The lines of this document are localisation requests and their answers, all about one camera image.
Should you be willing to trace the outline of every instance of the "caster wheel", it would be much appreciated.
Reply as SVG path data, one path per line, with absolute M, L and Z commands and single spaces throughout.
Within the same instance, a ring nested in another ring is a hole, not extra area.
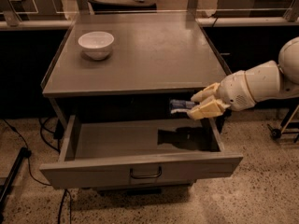
M 281 137 L 281 131 L 279 129 L 273 129 L 271 131 L 271 137 L 274 139 L 280 138 Z

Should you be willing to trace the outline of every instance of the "tabletop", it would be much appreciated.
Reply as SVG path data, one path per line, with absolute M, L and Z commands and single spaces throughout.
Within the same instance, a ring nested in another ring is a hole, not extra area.
M 103 61 L 86 57 L 81 35 L 114 35 Z M 52 69 L 45 97 L 156 93 L 202 89 L 225 73 L 194 16 L 186 12 L 78 17 Z

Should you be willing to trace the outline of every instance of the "drawer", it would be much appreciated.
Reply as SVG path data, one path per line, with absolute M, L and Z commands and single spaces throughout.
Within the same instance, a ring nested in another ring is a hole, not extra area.
M 71 116 L 59 160 L 40 171 L 56 189 L 129 189 L 230 176 L 241 160 L 224 150 L 214 119 L 81 123 Z

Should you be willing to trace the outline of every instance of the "robotic arm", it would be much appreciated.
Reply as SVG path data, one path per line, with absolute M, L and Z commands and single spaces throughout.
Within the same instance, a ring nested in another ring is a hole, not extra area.
M 274 61 L 238 71 L 221 83 L 197 92 L 192 101 L 199 105 L 187 112 L 191 119 L 220 116 L 229 108 L 240 111 L 269 99 L 299 97 L 299 37 L 286 43 Z

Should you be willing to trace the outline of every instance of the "white bowl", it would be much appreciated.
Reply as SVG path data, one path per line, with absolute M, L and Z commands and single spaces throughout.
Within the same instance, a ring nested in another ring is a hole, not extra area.
M 78 39 L 83 52 L 94 60 L 105 59 L 112 51 L 113 42 L 113 35 L 106 32 L 91 32 Z

